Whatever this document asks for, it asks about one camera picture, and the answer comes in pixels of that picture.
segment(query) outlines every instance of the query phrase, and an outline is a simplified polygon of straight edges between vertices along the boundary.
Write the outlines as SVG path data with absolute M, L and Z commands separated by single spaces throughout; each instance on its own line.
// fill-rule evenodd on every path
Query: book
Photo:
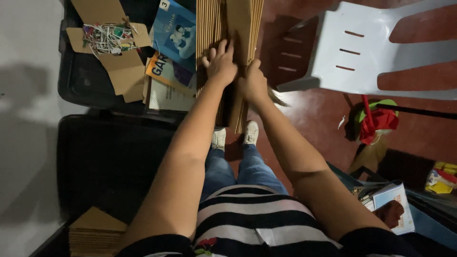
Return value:
M 188 112 L 195 98 L 188 97 L 161 81 L 151 79 L 149 109 Z
M 146 74 L 189 97 L 197 94 L 197 75 L 167 56 L 155 52 L 146 69 Z
M 152 47 L 194 73 L 197 16 L 173 0 L 161 0 L 149 33 Z
M 399 225 L 392 229 L 392 232 L 401 235 L 415 230 L 411 210 L 409 209 L 408 200 L 403 183 L 396 185 L 389 184 L 373 195 L 374 209 L 378 209 L 391 200 L 399 202 L 404 209 L 404 213 L 400 216 Z

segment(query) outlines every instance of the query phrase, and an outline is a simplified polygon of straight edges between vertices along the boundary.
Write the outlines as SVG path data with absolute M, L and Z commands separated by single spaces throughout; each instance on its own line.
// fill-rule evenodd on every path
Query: striped shirt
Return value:
M 224 187 L 200 203 L 194 239 L 159 235 L 117 256 L 417 256 L 392 232 L 358 229 L 338 242 L 303 204 L 264 186 Z

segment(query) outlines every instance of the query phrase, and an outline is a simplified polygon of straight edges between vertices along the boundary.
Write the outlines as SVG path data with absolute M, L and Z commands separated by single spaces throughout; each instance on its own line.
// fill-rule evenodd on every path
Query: hand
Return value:
M 238 67 L 233 63 L 233 40 L 225 51 L 227 40 L 224 39 L 219 43 L 216 52 L 215 48 L 209 50 L 209 58 L 203 57 L 203 65 L 208 74 L 208 80 L 214 80 L 221 83 L 224 87 L 228 86 L 235 79 Z
M 248 68 L 246 78 L 239 78 L 239 87 L 243 93 L 244 98 L 254 105 L 260 101 L 270 99 L 268 96 L 268 88 L 266 85 L 266 77 L 259 69 L 260 60 L 254 59 Z

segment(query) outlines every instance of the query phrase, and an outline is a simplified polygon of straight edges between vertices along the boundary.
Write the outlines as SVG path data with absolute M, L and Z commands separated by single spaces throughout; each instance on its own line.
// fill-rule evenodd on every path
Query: blue book cover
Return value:
M 197 18 L 173 0 L 161 0 L 150 36 L 153 48 L 195 72 Z

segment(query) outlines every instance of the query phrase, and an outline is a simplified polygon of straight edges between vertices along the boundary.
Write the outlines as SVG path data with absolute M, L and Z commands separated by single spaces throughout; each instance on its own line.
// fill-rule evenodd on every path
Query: black sleeve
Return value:
M 116 257 L 143 257 L 151 254 L 195 256 L 189 238 L 180 235 L 159 235 L 141 239 L 125 247 Z
M 380 228 L 362 228 L 344 235 L 339 243 L 346 256 L 401 255 L 420 256 L 414 248 L 396 234 Z

